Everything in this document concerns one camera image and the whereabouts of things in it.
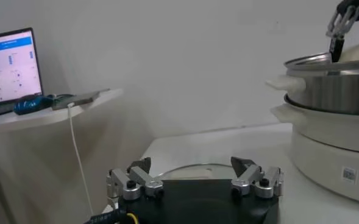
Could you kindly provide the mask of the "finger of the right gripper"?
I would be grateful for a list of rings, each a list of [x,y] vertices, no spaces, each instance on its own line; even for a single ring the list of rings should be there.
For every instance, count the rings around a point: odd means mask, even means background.
[[[326,36],[330,38],[329,52],[332,62],[338,62],[343,51],[344,36],[347,34],[359,15],[359,8],[350,6],[344,16],[337,11],[334,12],[326,31]]]

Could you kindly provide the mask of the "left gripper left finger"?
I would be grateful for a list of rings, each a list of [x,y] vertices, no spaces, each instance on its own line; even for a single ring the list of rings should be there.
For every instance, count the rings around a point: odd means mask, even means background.
[[[137,201],[142,196],[161,199],[164,196],[163,181],[150,176],[151,159],[134,161],[124,172],[110,169],[106,176],[108,205],[115,208],[119,200]]]

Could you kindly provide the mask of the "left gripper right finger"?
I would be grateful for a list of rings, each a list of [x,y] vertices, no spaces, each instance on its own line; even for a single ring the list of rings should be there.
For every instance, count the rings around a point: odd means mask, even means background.
[[[270,167],[264,171],[251,159],[234,156],[230,162],[236,174],[236,178],[230,183],[234,196],[242,198],[251,193],[263,199],[282,196],[283,172],[279,167]]]

